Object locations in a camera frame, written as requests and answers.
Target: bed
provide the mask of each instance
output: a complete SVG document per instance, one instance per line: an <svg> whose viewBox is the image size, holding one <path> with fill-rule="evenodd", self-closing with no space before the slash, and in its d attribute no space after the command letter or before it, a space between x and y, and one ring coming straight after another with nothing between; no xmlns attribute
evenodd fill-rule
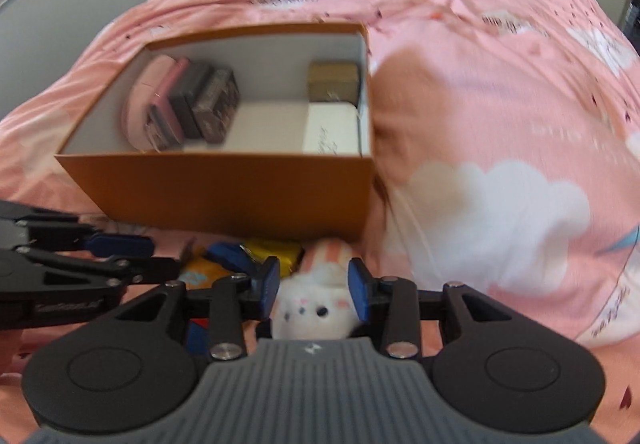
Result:
<svg viewBox="0 0 640 444"><path fill-rule="evenodd" d="M0 123L0 197L109 223L53 158L72 123L141 44L265 21L369 29L386 191L372 195L367 265L422 288L465 281L589 347L607 374L593 427L628 442L640 430L640 62L595 0L149 0ZM191 236L147 232L162 254ZM20 371L70 329L0 334L10 444L36 428ZM437 350L433 326L424 339Z"/></svg>

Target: white cloud print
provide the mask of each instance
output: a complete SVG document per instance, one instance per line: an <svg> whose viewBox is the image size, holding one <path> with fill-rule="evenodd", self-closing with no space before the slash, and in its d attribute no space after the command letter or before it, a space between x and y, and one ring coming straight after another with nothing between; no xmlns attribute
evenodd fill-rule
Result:
<svg viewBox="0 0 640 444"><path fill-rule="evenodd" d="M488 172L476 164L425 163L407 184L390 189L390 206L385 248L407 255L420 288L457 280L526 296L559 287L569 242L591 217L577 185L548 182L514 160Z"/></svg>

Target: open box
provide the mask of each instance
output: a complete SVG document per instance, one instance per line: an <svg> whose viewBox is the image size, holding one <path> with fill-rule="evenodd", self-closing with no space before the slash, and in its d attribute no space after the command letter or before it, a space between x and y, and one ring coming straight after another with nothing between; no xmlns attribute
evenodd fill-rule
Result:
<svg viewBox="0 0 640 444"><path fill-rule="evenodd" d="M160 53L234 71L241 104L223 147L188 144L181 151L141 153L129 145L120 129L122 106L140 72ZM299 107L308 105L308 66L328 60L360 69L359 153L287 150L282 134ZM162 40L141 49L96 97L56 158L120 222L352 242L364 228L374 178L368 83L367 34L359 24L244 26ZM238 124L250 126L256 146L238 143Z"/></svg>

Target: black circular joint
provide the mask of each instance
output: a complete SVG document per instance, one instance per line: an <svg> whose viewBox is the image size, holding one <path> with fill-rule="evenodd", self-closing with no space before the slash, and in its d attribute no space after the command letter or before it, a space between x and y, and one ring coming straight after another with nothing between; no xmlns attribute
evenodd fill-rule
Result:
<svg viewBox="0 0 640 444"><path fill-rule="evenodd" d="M162 331L140 322L98 322L36 352L22 390L41 425L105 435L175 411L197 377L190 355Z"/></svg>
<svg viewBox="0 0 640 444"><path fill-rule="evenodd" d="M598 361L530 320L476 323L433 360L433 385L469 419L514 434L588 421L604 394Z"/></svg>
<svg viewBox="0 0 640 444"><path fill-rule="evenodd" d="M96 374L96 370L108 370ZM83 390L113 392L134 382L142 373L142 360L124 348L93 348L69 363L69 379Z"/></svg>
<svg viewBox="0 0 640 444"><path fill-rule="evenodd" d="M560 365L536 348L505 348L486 360L486 372L499 386L515 392L535 392L556 382Z"/></svg>

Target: pink case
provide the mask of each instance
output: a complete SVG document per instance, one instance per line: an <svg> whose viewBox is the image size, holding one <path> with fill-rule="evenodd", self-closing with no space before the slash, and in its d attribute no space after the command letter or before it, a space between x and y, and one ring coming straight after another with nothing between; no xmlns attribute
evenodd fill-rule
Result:
<svg viewBox="0 0 640 444"><path fill-rule="evenodd" d="M176 64L169 56L156 56L131 87L127 102L122 107L121 123L123 134L136 150L148 151L155 148L148 135L149 105L156 96L156 88Z"/></svg>
<svg viewBox="0 0 640 444"><path fill-rule="evenodd" d="M170 130L171 139L169 141L171 144L177 142L181 144L184 142L184 132L182 127L180 126L180 122L175 115L174 109L169 102L169 92L175 86L178 79L182 75L182 73L189 66L189 60L187 58L180 58L176 64L172 67L170 72L165 76L162 82L156 88L154 93L154 97L151 100L149 106L150 118L156 121L156 114L153 112L157 112L161 117L162 122L164 124L156 124L156 128L160 131L163 131L164 128L168 128Z"/></svg>

